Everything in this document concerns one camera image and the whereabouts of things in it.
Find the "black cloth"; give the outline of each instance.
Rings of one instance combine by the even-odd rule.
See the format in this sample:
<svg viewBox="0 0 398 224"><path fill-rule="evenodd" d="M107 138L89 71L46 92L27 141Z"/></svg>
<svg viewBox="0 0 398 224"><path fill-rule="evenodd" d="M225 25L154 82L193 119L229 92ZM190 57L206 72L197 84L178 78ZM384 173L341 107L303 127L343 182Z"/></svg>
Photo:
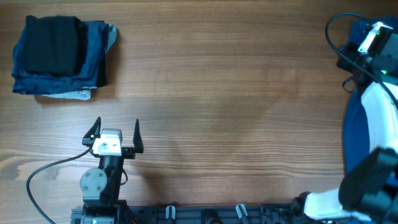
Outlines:
<svg viewBox="0 0 398 224"><path fill-rule="evenodd" d="M86 25L75 16L27 16L20 67L29 72L74 76L85 59Z"/></svg>
<svg viewBox="0 0 398 224"><path fill-rule="evenodd" d="M85 21L87 26L85 62L79 74L70 77L55 77L50 73L34 73L21 69L22 50L27 42L27 29L14 47L14 68L12 76L15 84L14 93L26 95L49 95L67 93L106 85L105 53L113 44L109 43L110 32L116 39L116 28L101 21Z"/></svg>

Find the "wooden table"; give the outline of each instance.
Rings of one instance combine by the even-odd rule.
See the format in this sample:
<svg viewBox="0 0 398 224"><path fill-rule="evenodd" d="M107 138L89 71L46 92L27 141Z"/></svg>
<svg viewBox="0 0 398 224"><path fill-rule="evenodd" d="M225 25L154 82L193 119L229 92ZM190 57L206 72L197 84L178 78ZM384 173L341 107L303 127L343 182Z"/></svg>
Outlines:
<svg viewBox="0 0 398 224"><path fill-rule="evenodd" d="M85 150L97 116L132 145L120 198L130 205L289 202L339 186L341 125L349 99L323 29L332 15L396 13L397 1L170 1L0 6L0 223L44 223L30 202L31 172ZM107 54L109 85L89 101L12 93L12 48L26 15L69 15L118 27ZM337 45L352 19L332 28ZM57 223L83 205L86 155L49 168L32 193Z"/></svg>

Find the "black cable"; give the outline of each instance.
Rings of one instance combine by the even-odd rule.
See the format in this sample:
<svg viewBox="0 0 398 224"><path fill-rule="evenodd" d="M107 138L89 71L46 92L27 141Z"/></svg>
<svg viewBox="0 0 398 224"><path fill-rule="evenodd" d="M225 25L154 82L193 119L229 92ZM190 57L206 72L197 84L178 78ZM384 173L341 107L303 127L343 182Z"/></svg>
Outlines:
<svg viewBox="0 0 398 224"><path fill-rule="evenodd" d="M395 107L398 110L398 101L395 98L394 94L391 93L390 89L388 89L388 87L378 78L376 78L372 73L368 72L366 69L364 69L363 67L359 66L357 63L353 62L352 60L350 60L348 57L346 57L345 55L343 55L339 49L333 44L333 42L330 40L329 37L329 27L330 25L338 18L342 17L342 16L354 16L354 17L358 17L362 20L365 20L369 26L371 26L371 21L366 18L365 16L359 15L357 13L353 13L353 12L342 12L339 13L335 16L333 16L332 18L329 19L329 21L326 23L326 27L325 27L325 37L326 37L326 41L329 43L330 47L343 59L345 59L347 62L349 62L350 64L354 65L356 68L360 69L362 72L364 72L367 76L369 76L371 79L373 79L376 83L378 83L383 89L384 91L386 91L386 93L390 96L392 102L394 103Z"/></svg>
<svg viewBox="0 0 398 224"><path fill-rule="evenodd" d="M124 181L123 183L121 183L120 186L123 186L124 184L126 184L126 183L127 183L127 180L128 180L126 171L123 169L122 172L123 172L124 176L126 176L126 181Z"/></svg>
<svg viewBox="0 0 398 224"><path fill-rule="evenodd" d="M37 170L35 170L35 171L27 178L27 181L26 181L26 191L27 191L27 194L28 194L28 196L29 196L29 198L30 198L30 201L32 201L32 203L33 203L33 205L35 206L35 208L40 212L40 214L42 214L42 216L43 216L47 221L49 221L49 223L55 224L55 222L54 222L53 220L51 220L51 218L48 217L48 216L43 212L43 210L39 207L39 205L37 204L37 202L36 202L35 199L33 198L32 192L30 192L30 180L32 180L33 176L36 175L38 172L40 172L40 171L42 171L42 170L44 170L44 169L47 169L47 168L49 168L49 167L52 167L52 166L55 166L55 165L64 163L64 162L69 162L69 161L78 159L78 158L84 156L85 154L87 154L90 150L91 150L91 148L87 149L85 152L83 152L83 153L81 153L80 155L77 155L77 156L75 156L75 157L72 157L72 158L69 158L69 159L64 159L64 160L57 161L57 162L53 162L53 163L47 164L47 165L45 165L45 166L43 166L43 167L40 167L40 168L38 168Z"/></svg>

